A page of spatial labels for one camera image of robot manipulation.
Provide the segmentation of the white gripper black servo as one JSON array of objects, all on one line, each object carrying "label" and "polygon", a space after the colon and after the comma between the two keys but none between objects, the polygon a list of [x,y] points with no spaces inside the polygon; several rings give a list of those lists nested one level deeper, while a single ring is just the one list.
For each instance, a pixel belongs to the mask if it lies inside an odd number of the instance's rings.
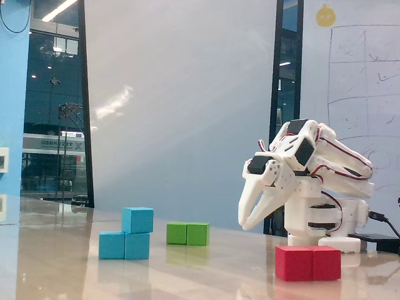
[{"label": "white gripper black servo", "polygon": [[248,231],[283,206],[294,191],[295,175],[284,159],[273,152],[256,152],[244,164],[245,180],[238,204],[238,222]]}]

